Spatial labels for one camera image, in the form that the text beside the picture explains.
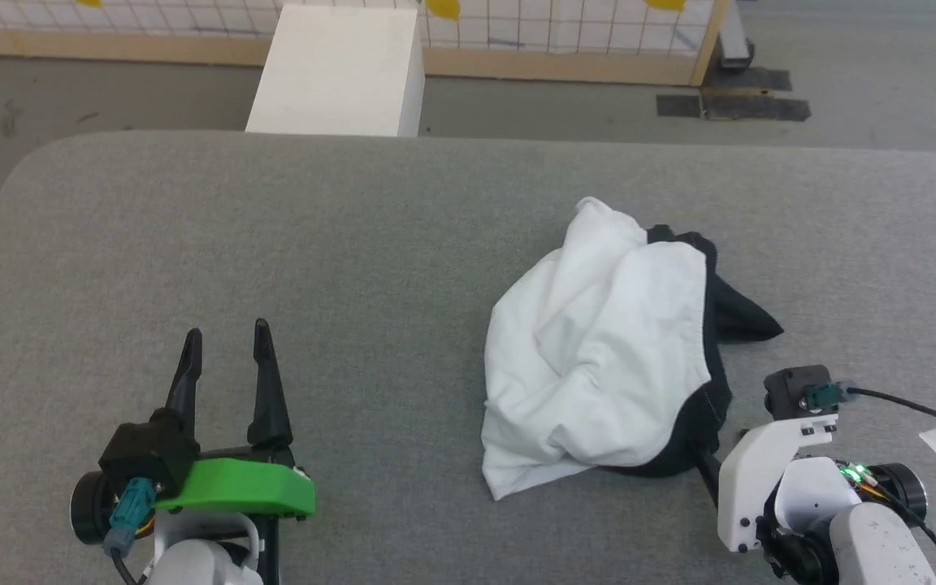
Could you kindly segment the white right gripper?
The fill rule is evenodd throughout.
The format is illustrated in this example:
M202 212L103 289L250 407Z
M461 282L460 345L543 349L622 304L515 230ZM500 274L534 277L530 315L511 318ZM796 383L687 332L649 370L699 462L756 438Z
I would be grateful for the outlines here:
M729 552L757 548L757 521L775 518L772 500L785 470L801 449L831 442L838 421L838 414L822 414L752 428L722 463L694 449L695 469L717 509L717 536Z

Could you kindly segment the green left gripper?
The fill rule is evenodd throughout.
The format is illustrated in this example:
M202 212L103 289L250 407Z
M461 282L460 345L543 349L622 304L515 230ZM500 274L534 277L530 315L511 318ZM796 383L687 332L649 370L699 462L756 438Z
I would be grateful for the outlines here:
M175 495L159 497L155 509L307 518L317 512L316 486L297 465L289 448L293 429L288 415L274 338L264 318L255 322L253 359L257 383L253 419L246 440L255 448L220 449L193 463ZM185 337L166 404L164 418L196 442L197 382L203 366L203 333Z

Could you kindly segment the white and black shirt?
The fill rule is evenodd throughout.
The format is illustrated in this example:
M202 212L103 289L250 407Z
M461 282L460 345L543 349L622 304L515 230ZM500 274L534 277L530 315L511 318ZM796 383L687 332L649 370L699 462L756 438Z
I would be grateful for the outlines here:
M495 500L590 469L658 479L718 449L721 345L782 326L717 273L716 245L597 197L493 307L482 475Z

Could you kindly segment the grey fabric sofa seat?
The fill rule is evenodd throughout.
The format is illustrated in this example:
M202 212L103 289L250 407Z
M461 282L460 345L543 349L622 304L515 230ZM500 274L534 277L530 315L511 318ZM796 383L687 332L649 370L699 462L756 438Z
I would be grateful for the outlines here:
M698 231L783 336L723 351L723 448L764 378L936 408L936 154L126 131L44 145L0 192L0 585L122 585L68 521L119 423L203 330L197 440L245 440L270 322L315 516L284 585L785 585L726 552L696 473L482 477L493 305L598 197Z

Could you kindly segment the white rectangular box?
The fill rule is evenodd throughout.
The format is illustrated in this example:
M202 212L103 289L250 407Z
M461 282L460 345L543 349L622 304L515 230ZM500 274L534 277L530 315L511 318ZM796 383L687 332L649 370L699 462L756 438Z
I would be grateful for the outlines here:
M245 129L282 136L416 137L416 10L287 4Z

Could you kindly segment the wooden grid fence lemon print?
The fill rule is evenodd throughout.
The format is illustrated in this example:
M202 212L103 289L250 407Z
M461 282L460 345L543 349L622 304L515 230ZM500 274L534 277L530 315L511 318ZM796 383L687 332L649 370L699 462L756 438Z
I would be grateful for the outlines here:
M409 19L426 74L697 88L736 0L0 0L0 56L262 66L310 11Z

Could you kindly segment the black floor tape patch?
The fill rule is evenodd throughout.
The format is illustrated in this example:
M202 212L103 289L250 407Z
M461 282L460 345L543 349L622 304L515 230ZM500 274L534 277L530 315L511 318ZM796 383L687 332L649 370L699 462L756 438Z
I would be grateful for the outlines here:
M805 100L769 96L657 95L658 116L706 119L706 121L804 122L811 116Z

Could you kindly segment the grey metal stand foot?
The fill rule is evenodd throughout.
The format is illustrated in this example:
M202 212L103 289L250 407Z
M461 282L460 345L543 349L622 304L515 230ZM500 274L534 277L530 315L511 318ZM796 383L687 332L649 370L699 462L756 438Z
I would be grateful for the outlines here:
M718 66L728 72L749 69L756 45L744 32L739 0L724 0L725 10L718 29Z

